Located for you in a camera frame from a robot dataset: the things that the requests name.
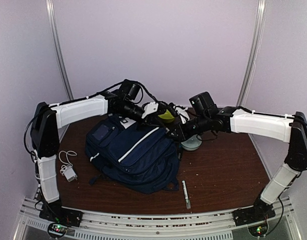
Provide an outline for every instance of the white charging cable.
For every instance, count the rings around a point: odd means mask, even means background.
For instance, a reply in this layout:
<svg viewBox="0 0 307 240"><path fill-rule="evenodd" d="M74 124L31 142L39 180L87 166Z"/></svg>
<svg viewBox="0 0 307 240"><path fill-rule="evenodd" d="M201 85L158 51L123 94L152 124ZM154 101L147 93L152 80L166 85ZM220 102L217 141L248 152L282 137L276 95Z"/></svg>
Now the white charging cable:
<svg viewBox="0 0 307 240"><path fill-rule="evenodd" d="M61 158L61 154L65 153L65 158L67 159L67 162L64 162ZM75 173L73 169L73 164L69 161L69 156L77 156L77 153L75 151L69 150L69 151L60 151L58 154L60 162L63 163L63 165L60 168L60 174L62 176L65 176L68 182L71 182L74 179L77 179L77 174Z"/></svg>

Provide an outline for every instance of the yellow object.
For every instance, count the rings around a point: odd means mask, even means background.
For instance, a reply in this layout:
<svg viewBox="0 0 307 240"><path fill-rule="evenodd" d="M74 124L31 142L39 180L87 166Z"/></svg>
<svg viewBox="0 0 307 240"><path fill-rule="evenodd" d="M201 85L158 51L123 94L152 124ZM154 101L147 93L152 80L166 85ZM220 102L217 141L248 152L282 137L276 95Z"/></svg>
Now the yellow object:
<svg viewBox="0 0 307 240"><path fill-rule="evenodd" d="M166 110L164 114L158 115L158 117L161 118L165 124L170 124L175 120L175 117L168 110Z"/></svg>

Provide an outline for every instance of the metal bar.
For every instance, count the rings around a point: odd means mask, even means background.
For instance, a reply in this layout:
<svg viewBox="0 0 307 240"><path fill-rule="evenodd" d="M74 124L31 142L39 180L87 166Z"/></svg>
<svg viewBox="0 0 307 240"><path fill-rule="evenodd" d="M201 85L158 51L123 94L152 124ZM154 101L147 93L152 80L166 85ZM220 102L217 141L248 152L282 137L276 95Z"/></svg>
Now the metal bar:
<svg viewBox="0 0 307 240"><path fill-rule="evenodd" d="M259 49L260 40L264 28L264 16L265 16L265 10L266 10L266 0L259 0L258 1L258 10L257 10L257 16L254 24L254 31L253 31L253 38L251 43L251 49L249 54L249 59L247 63L247 67L245 70L239 98L237 101L237 106L242 106L245 104L245 100L249 91L249 87L251 84L251 79L253 76L254 71L254 64L256 60L257 51Z"/></svg>
<svg viewBox="0 0 307 240"><path fill-rule="evenodd" d="M54 48L55 48L55 52L57 56L57 62L58 62L59 70L61 73L62 81L64 84L64 88L65 88L65 91L66 91L66 94L69 100L73 100L74 96L73 96L73 92L69 84L68 75L67 75L67 71L65 67L64 58L63 58L63 53L62 53L61 46L60 46L53 0L46 0L46 6L47 6L47 13L48 13L49 23L50 23L52 37L53 37Z"/></svg>

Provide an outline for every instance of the wooden tabletop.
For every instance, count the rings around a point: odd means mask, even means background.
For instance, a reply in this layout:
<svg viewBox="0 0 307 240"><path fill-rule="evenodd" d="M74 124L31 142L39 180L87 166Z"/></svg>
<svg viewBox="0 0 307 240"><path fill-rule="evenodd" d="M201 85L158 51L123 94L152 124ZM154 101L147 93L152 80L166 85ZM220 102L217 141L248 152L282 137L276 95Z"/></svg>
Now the wooden tabletop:
<svg viewBox="0 0 307 240"><path fill-rule="evenodd" d="M185 180L191 209L186 208L182 187L143 194L117 182L89 180L99 171L85 155L86 134L104 117L91 117L69 126L60 150L73 150L70 156L78 180L68 182L61 174L57 184L64 207L117 214L202 213L250 206L269 182L264 166L247 134L219 133L196 151L184 151L177 178ZM204 139L213 135L205 133ZM57 170L61 163L57 160Z"/></svg>

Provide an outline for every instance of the marker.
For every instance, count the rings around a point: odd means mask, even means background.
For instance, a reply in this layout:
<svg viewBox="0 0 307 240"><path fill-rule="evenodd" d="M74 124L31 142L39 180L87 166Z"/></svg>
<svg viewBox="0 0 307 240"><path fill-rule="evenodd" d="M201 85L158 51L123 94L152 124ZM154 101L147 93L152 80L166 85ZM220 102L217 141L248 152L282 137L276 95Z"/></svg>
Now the marker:
<svg viewBox="0 0 307 240"><path fill-rule="evenodd" d="M184 180L182 181L182 186L183 186L185 205L186 205L187 209L191 209L192 206L190 205L190 200L189 200L188 192L187 192L187 188L186 188L186 182Z"/></svg>

